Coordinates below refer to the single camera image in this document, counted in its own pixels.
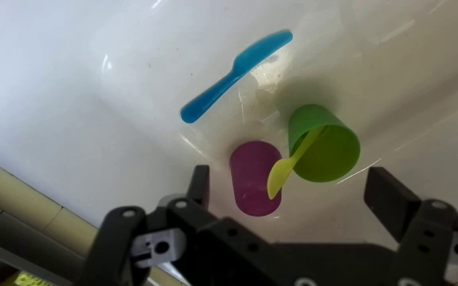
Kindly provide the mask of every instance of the white surface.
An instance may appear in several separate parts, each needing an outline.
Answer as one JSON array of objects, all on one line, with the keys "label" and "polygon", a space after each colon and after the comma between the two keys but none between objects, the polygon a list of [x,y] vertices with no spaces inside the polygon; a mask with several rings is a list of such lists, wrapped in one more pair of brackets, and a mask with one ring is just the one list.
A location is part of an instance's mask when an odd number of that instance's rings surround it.
[{"label": "white surface", "polygon": [[[294,40],[197,124],[183,103],[255,40]],[[267,218],[242,214],[227,157],[245,140],[286,154],[285,121],[323,103],[361,136],[344,179],[293,178]],[[0,165],[99,224],[154,208],[212,165],[212,211],[267,240],[379,241],[364,208],[369,165],[458,208],[458,0],[0,1]]]}]

